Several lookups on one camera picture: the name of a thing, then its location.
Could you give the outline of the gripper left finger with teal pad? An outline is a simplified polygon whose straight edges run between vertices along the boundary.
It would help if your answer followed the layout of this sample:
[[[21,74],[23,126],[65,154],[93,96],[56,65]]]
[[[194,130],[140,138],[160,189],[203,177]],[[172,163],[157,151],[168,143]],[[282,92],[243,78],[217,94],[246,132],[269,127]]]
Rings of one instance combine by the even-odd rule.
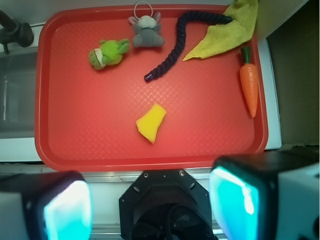
[[[0,175],[2,240],[88,240],[93,194],[76,171]]]

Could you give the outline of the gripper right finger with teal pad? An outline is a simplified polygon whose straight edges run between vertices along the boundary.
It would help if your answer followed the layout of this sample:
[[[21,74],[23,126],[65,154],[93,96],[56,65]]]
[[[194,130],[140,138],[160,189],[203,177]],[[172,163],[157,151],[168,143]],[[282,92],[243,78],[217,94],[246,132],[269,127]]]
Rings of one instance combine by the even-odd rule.
[[[213,216],[229,240],[317,240],[319,176],[318,153],[220,156],[209,176]]]

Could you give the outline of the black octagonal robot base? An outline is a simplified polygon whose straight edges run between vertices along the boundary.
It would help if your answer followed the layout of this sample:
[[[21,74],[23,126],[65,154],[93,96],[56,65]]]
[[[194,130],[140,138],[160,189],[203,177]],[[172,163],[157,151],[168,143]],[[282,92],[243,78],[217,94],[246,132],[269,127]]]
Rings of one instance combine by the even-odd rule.
[[[216,240],[209,192],[182,169],[143,171],[118,200],[124,240]]]

